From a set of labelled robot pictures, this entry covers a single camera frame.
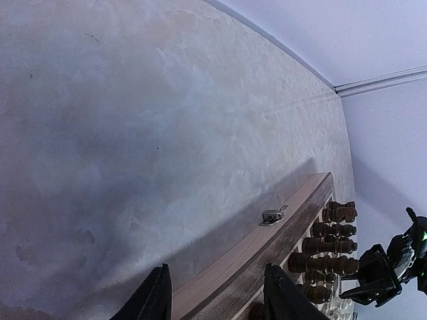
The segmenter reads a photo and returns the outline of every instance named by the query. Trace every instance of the dark wooden chess piece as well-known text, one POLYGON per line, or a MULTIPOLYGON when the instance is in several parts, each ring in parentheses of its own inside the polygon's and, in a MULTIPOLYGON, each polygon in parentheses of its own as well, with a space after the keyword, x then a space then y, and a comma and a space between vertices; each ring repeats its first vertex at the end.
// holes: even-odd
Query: dark wooden chess piece
POLYGON ((311 258, 304 253, 292 253, 288 259, 290 272, 303 273, 311 270, 319 271, 325 275, 336 273, 338 275, 353 275, 358 272, 359 261, 354 258, 342 256, 331 258, 329 255, 322 258, 311 258))
POLYGON ((332 299, 332 290, 322 286, 312 287, 311 285, 297 285, 304 293, 310 302, 319 305, 321 303, 330 302, 332 299))
POLYGON ((302 241, 302 253, 306 255, 317 255, 322 252, 332 253, 348 253, 351 254, 353 251, 358 249, 358 244, 349 241, 335 240, 334 242, 322 242, 316 238, 305 238, 302 241))
POLYGON ((329 201, 326 207, 328 207, 329 209, 337 209, 337 208, 345 208, 345 207, 356 208, 356 203, 354 201, 347 202, 347 203, 329 201))
POLYGON ((336 275, 333 273, 328 273, 323 275, 317 271, 308 271, 304 276, 304 281, 310 285, 315 285, 316 283, 335 283, 336 275))
POLYGON ((335 237, 334 235, 327 235, 326 237, 323 238, 323 242, 335 242, 336 240, 340 240, 340 241, 350 241, 349 237, 335 237))
POLYGON ((316 222, 313 224, 313 236, 315 238, 323 238, 327 235, 334 235, 336 237, 351 237, 357 234, 358 229, 353 225, 327 225, 323 222, 316 222))
POLYGON ((356 217, 358 216, 358 212, 355 208, 344 207, 344 208, 336 208, 336 209, 323 209, 323 221, 330 222, 354 222, 356 217))

